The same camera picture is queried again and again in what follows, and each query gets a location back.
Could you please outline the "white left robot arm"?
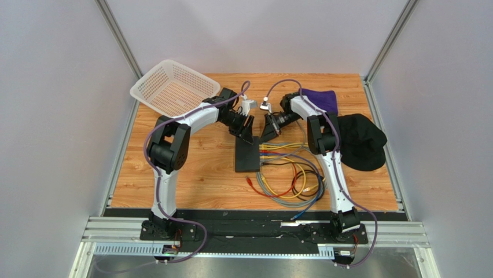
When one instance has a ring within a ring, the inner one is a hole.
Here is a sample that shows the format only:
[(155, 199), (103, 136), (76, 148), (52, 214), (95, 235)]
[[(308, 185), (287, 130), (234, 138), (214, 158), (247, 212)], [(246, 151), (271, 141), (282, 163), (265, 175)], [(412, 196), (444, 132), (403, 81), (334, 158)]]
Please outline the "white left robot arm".
[(220, 95), (207, 98), (194, 110), (170, 118), (159, 117), (154, 129), (145, 139), (144, 155), (154, 171), (154, 202), (149, 217), (142, 223), (142, 240), (172, 240), (179, 228), (198, 223), (176, 217), (176, 189), (178, 175), (189, 152), (191, 136), (216, 122), (224, 124), (229, 133), (245, 145), (245, 149), (258, 146), (253, 135), (254, 117), (235, 104), (244, 93), (225, 88)]

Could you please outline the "black network switch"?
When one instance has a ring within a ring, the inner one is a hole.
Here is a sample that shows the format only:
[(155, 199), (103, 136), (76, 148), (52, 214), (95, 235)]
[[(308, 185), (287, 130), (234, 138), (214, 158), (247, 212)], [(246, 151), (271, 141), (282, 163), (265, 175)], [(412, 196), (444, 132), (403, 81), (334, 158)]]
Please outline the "black network switch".
[(260, 171), (259, 137), (253, 137), (253, 144), (236, 138), (234, 149), (234, 171), (256, 173)]

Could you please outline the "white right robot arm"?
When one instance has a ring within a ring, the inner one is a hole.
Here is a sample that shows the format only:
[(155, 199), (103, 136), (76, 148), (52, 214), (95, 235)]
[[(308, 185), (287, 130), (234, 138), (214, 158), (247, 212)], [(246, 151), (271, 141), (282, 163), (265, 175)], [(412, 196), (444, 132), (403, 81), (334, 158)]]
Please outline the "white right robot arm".
[(284, 111), (275, 116), (268, 96), (263, 98), (260, 109), (268, 112), (265, 129), (277, 136), (280, 128), (287, 123), (298, 119), (306, 121), (308, 148), (319, 162), (325, 177), (323, 185), (329, 190), (330, 210), (334, 215), (330, 220), (331, 236), (334, 240), (344, 242), (360, 230), (361, 222), (357, 205), (349, 196), (344, 179), (337, 116), (301, 92), (285, 95), (281, 106)]

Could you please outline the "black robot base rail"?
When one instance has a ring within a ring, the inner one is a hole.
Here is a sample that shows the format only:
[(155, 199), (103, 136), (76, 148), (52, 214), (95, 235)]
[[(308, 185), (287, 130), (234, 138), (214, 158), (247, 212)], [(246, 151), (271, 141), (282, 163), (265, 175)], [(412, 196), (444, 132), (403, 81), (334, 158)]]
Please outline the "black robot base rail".
[(374, 224), (369, 213), (360, 212), (360, 228), (337, 235), (336, 217), (329, 211), (309, 211), (293, 221), (292, 215), (282, 210), (179, 209), (176, 222), (159, 220), (148, 208), (109, 208), (102, 216), (135, 218), (137, 240), (175, 246), (183, 253), (199, 249), (216, 254), (313, 254), (317, 244), (367, 244)]

